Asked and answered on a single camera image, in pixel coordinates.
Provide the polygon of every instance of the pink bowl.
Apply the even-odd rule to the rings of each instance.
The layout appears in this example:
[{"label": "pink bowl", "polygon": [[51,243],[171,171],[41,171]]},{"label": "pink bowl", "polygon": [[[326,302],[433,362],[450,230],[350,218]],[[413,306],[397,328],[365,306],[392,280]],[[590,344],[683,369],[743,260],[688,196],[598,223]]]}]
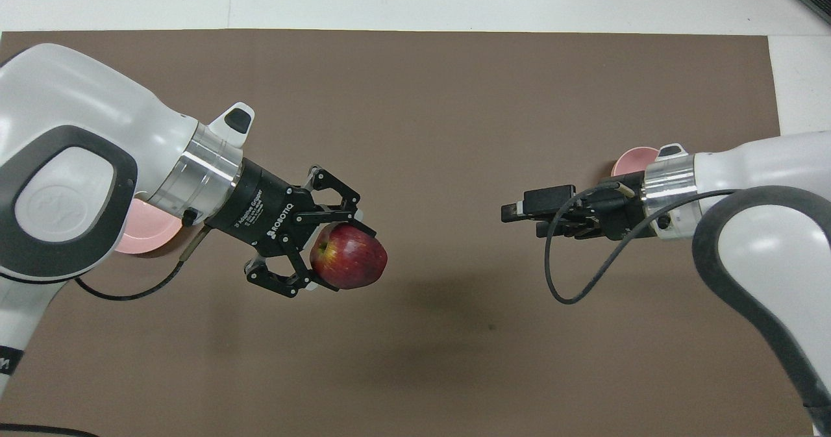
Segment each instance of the pink bowl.
[{"label": "pink bowl", "polygon": [[182,222],[178,218],[134,198],[127,211],[124,236],[116,251],[127,254],[154,251],[173,239],[181,228]]},{"label": "pink bowl", "polygon": [[635,147],[626,153],[621,154],[620,158],[612,167],[612,176],[620,176],[620,174],[637,173],[643,171],[647,166],[658,158],[658,150],[653,147]]}]

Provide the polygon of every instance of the apple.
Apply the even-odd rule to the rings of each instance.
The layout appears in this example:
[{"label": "apple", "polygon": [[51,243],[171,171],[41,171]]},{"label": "apple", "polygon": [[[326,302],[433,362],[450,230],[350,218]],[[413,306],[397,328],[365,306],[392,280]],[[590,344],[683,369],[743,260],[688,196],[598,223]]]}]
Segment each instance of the apple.
[{"label": "apple", "polygon": [[386,250],[376,238],[343,222],[328,224],[317,236],[309,263],[332,286],[353,289],[370,285],[386,267]]}]

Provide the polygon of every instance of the white robotic arm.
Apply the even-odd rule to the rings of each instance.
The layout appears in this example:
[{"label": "white robotic arm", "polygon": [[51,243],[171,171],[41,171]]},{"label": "white robotic arm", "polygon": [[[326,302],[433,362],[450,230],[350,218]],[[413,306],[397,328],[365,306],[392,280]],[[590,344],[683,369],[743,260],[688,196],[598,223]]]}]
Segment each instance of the white robotic arm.
[{"label": "white robotic arm", "polygon": [[[537,235],[549,245],[551,236],[606,236],[621,241],[619,251],[633,238],[692,238],[704,282],[765,336],[815,428],[831,435],[828,150],[831,132],[768,138],[722,153],[691,155],[671,144],[645,171],[610,177],[595,189],[525,192],[522,201],[502,207],[502,221],[539,221]],[[572,299],[558,295],[549,275],[552,294],[579,301],[613,259]]]},{"label": "white robotic arm", "polygon": [[[0,64],[0,395],[51,298],[113,252],[134,197],[251,245],[247,280],[293,297],[322,285],[299,256],[320,224],[360,222],[360,196],[323,168],[290,185],[243,158],[254,114],[204,125],[92,58],[41,44]],[[332,188],[339,205],[317,204]],[[288,256],[295,273],[268,271]]]}]

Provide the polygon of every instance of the white floor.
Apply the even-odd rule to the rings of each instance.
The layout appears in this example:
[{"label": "white floor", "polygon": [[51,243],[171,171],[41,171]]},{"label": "white floor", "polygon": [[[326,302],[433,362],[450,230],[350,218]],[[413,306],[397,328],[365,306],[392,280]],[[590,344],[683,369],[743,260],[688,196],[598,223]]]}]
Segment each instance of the white floor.
[{"label": "white floor", "polygon": [[0,31],[225,28],[766,35],[782,132],[831,129],[831,25],[797,0],[0,0]]}]

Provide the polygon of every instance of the black cable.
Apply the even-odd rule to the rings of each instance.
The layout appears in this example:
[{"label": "black cable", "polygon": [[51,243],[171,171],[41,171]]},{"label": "black cable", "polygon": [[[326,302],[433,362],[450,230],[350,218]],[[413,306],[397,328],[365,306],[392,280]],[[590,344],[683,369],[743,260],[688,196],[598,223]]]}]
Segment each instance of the black cable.
[{"label": "black cable", "polygon": [[554,218],[552,219],[551,224],[549,225],[549,230],[546,233],[544,255],[545,281],[546,283],[548,283],[549,291],[551,291],[551,294],[554,296],[554,298],[563,304],[576,304],[582,298],[584,298],[588,294],[588,292],[590,292],[591,289],[593,289],[593,287],[597,284],[597,281],[600,281],[600,278],[603,276],[603,274],[605,274],[609,266],[612,265],[612,262],[614,262],[617,256],[620,255],[621,251],[623,251],[623,248],[626,247],[626,245],[629,242],[631,242],[632,239],[636,238],[638,234],[640,234],[644,229],[646,229],[651,222],[661,217],[661,215],[664,215],[667,212],[671,212],[677,207],[701,200],[702,198],[718,197],[718,195],[730,195],[737,191],[737,189],[725,189],[704,192],[703,194],[690,195],[689,197],[684,197],[681,200],[675,201],[674,203],[671,203],[659,209],[657,212],[652,213],[652,215],[644,218],[643,221],[636,224],[635,227],[633,227],[632,230],[628,234],[626,234],[626,236],[624,236],[623,239],[621,239],[620,243],[618,243],[617,247],[615,247],[615,250],[612,251],[612,253],[606,259],[606,261],[603,262],[603,265],[600,266],[600,269],[597,270],[597,273],[594,274],[594,277],[592,277],[591,280],[588,281],[587,285],[582,289],[581,292],[578,293],[578,295],[572,298],[564,298],[557,292],[557,288],[554,287],[554,282],[551,279],[551,239],[553,238],[554,230],[557,227],[557,224],[560,221],[560,219],[565,214],[565,212],[569,211],[570,207],[575,203],[575,201],[578,201],[580,198],[585,197],[585,195],[594,194],[594,192],[606,188],[611,187],[604,183],[574,195],[574,197],[572,197],[569,201],[566,201],[566,203],[564,203],[563,206],[561,206],[557,213],[554,215]]},{"label": "black cable", "polygon": [[0,431],[7,432],[38,432],[39,434],[71,435],[73,437],[98,437],[95,434],[64,427],[50,425],[6,424],[0,423]]},{"label": "black cable", "polygon": [[208,235],[211,229],[213,228],[209,226],[202,226],[202,229],[200,229],[196,236],[193,237],[193,239],[190,241],[190,244],[188,244],[188,246],[184,248],[182,254],[179,256],[179,261],[176,263],[176,266],[174,266],[172,271],[170,271],[170,274],[167,275],[167,277],[164,278],[164,280],[160,281],[156,286],[153,286],[148,290],[131,295],[112,295],[97,291],[95,288],[87,285],[83,280],[81,280],[80,277],[75,277],[75,282],[78,283],[78,286],[83,288],[84,291],[94,295],[95,297],[106,299],[107,301],[134,301],[136,299],[141,299],[146,295],[151,295],[154,292],[157,292],[159,289],[165,287],[167,283],[173,280],[173,278],[175,278],[176,275],[179,274],[179,270],[182,269],[184,263],[187,262],[187,260],[190,258],[190,255],[193,254],[193,251],[196,249],[197,245],[199,245],[205,239],[205,236]]}]

